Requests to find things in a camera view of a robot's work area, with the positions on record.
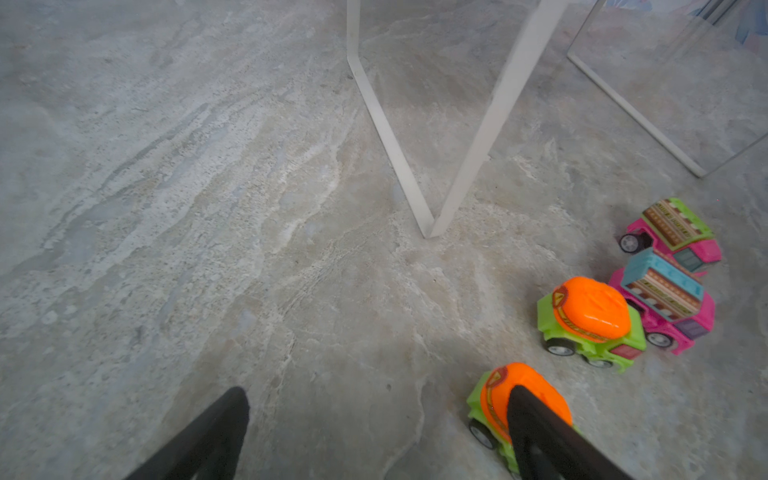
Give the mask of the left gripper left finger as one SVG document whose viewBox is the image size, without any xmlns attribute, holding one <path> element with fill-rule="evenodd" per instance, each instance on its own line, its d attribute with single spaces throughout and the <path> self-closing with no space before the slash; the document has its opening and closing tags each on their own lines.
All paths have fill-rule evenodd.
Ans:
<svg viewBox="0 0 768 480">
<path fill-rule="evenodd" d="M 232 479 L 249 424 L 246 391 L 229 388 L 130 479 Z"/>
</svg>

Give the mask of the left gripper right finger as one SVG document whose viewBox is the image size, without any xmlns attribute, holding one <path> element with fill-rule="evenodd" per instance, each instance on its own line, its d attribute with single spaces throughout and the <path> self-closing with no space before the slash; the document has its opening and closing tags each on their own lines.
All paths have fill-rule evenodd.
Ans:
<svg viewBox="0 0 768 480">
<path fill-rule="evenodd" d="M 510 392 L 507 421 L 523 479 L 631 479 L 522 385 Z"/>
</svg>

